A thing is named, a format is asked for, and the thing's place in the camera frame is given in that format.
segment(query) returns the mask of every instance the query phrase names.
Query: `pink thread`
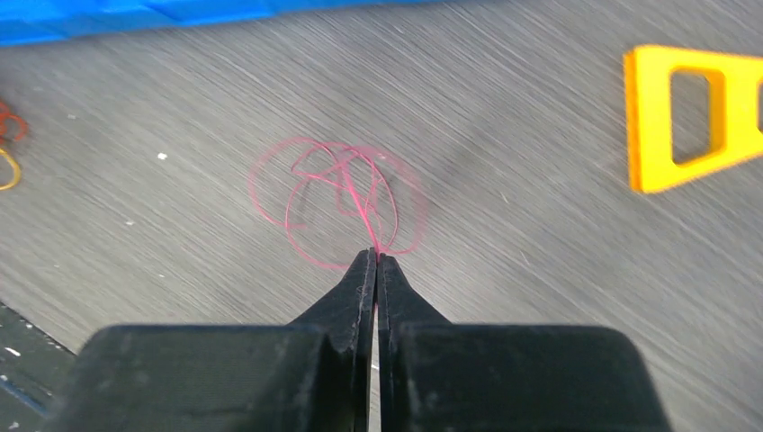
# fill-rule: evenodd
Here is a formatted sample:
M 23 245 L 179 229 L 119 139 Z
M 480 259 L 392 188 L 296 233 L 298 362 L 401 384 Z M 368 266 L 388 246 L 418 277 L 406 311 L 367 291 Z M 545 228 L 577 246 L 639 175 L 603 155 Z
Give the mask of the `pink thread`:
M 289 195 L 289 199 L 286 202 L 286 209 L 283 215 L 283 220 L 277 220 L 271 216 L 257 198 L 257 180 L 260 172 L 265 164 L 275 157 L 280 152 L 286 150 L 292 146 L 304 146 L 310 145 L 306 151 L 304 151 L 297 160 L 292 164 L 290 172 L 294 175 L 302 177 L 300 182 L 292 189 Z M 309 172 L 298 169 L 300 163 L 309 158 L 310 155 L 323 151 L 327 153 L 334 165 L 319 172 Z M 363 163 L 370 170 L 370 187 L 368 194 L 363 195 L 357 190 L 356 181 L 353 179 L 350 173 L 350 164 L 358 160 Z M 415 214 L 415 228 L 413 231 L 413 240 L 411 245 L 405 249 L 392 249 L 392 244 L 399 231 L 399 215 L 398 215 L 398 203 L 395 201 L 395 197 L 392 195 L 387 179 L 382 174 L 378 165 L 383 161 L 384 164 L 388 164 L 395 168 L 397 172 L 397 178 L 402 180 L 403 183 L 410 187 L 412 192 L 412 199 L 414 205 Z M 379 254 L 388 255 L 403 255 L 413 251 L 424 234 L 424 228 L 426 225 L 426 205 L 424 195 L 421 192 L 421 183 L 418 176 L 413 172 L 410 166 L 400 159 L 392 155 L 391 153 L 380 150 L 377 148 L 366 146 L 348 146 L 341 142 L 320 142 L 311 138 L 292 138 L 282 141 L 268 150 L 263 156 L 261 156 L 249 173 L 249 194 L 252 198 L 252 203 L 257 210 L 271 223 L 284 227 L 286 229 L 286 237 L 289 242 L 292 243 L 302 257 L 310 261 L 312 264 L 322 266 L 324 268 L 347 268 L 347 265 L 337 265 L 331 263 L 325 263 L 313 256 L 310 256 L 305 252 L 292 235 L 292 230 L 306 229 L 305 224 L 296 224 L 290 222 L 292 205 L 294 198 L 298 195 L 300 190 L 307 186 L 310 182 L 321 182 L 326 185 L 330 185 L 336 189 L 336 206 L 339 213 L 343 216 L 350 216 L 360 218 L 368 231 L 368 235 L 371 238 L 371 243 L 374 250 L 376 250 L 377 258 Z M 393 228 L 390 234 L 389 240 L 384 242 L 382 218 L 378 213 L 379 210 L 379 189 L 383 194 L 386 194 L 389 198 L 391 209 L 393 212 Z M 355 209 L 346 209 L 342 205 L 342 194 L 349 194 L 352 198 Z

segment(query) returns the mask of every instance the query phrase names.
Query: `metal surface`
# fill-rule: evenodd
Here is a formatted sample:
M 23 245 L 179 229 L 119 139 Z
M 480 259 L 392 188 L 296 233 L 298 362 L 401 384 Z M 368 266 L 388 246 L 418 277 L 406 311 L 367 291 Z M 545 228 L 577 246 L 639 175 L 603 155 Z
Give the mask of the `metal surface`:
M 0 298 L 73 349 L 120 321 L 288 320 L 338 273 L 251 211 L 247 168 L 294 135 L 365 142 L 424 177 L 429 230 L 400 261 L 446 317 L 620 329 L 676 430 L 760 430 L 763 162 L 631 193 L 621 56 L 763 56 L 762 14 L 464 2 L 4 49 L 0 97 L 32 136 L 0 196 Z M 702 142 L 702 87 L 679 87 L 677 135 Z M 332 258 L 369 246 L 326 219 L 309 240 Z

